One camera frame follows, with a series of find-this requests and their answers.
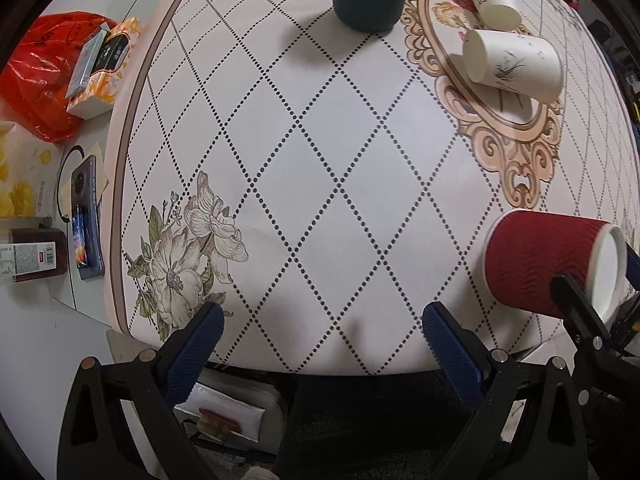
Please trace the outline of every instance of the red paper cup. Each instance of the red paper cup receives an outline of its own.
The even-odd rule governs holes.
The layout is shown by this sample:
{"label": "red paper cup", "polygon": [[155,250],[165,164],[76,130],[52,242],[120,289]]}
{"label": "red paper cup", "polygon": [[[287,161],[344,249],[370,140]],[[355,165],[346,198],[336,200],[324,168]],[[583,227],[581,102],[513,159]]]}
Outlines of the red paper cup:
{"label": "red paper cup", "polygon": [[626,242],[619,227],[602,220],[514,209],[489,232],[482,266],[495,301],[559,318],[549,281],[570,274],[607,322],[624,286]]}

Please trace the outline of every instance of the round table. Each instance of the round table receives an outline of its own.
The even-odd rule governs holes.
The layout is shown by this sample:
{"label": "round table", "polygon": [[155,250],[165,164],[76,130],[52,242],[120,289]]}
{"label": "round table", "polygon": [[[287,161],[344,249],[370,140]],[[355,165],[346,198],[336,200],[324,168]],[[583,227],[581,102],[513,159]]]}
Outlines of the round table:
{"label": "round table", "polygon": [[209,298],[228,316],[213,361],[352,375],[435,368],[431,301],[489,347],[557,335],[492,300],[486,234],[522,207],[615,222],[637,250],[638,156],[580,17],[518,4],[564,62],[551,105],[468,80],[471,0],[406,0],[384,35],[332,0],[162,0],[106,150],[114,327],[159,346]]}

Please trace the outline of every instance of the phone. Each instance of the phone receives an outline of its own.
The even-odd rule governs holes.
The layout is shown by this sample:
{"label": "phone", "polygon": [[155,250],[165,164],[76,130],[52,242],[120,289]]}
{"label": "phone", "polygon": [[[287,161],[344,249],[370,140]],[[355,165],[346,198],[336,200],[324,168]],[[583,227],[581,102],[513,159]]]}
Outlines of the phone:
{"label": "phone", "polygon": [[95,173],[95,155],[90,155],[71,175],[71,222],[76,266],[82,280],[104,274],[98,204],[95,198]]}

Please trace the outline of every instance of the tissue box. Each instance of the tissue box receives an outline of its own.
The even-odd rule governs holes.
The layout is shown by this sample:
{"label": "tissue box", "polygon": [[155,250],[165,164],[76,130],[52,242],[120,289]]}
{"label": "tissue box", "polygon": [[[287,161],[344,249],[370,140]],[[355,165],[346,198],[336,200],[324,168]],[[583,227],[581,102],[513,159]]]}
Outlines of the tissue box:
{"label": "tissue box", "polygon": [[91,119],[113,108],[141,31],[137,18],[129,18],[111,29],[98,53],[87,87],[69,101],[67,112]]}
{"label": "tissue box", "polygon": [[0,121],[0,218],[51,215],[62,150]]}

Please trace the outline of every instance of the cardboard box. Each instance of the cardboard box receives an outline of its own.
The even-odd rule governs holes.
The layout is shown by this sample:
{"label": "cardboard box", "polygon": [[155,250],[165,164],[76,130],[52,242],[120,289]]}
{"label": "cardboard box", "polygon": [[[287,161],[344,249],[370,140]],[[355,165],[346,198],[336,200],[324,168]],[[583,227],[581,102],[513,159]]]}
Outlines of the cardboard box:
{"label": "cardboard box", "polygon": [[111,29],[98,53],[87,87],[71,99],[67,112],[91,119],[113,108],[141,32],[142,25],[137,18],[129,18]]}

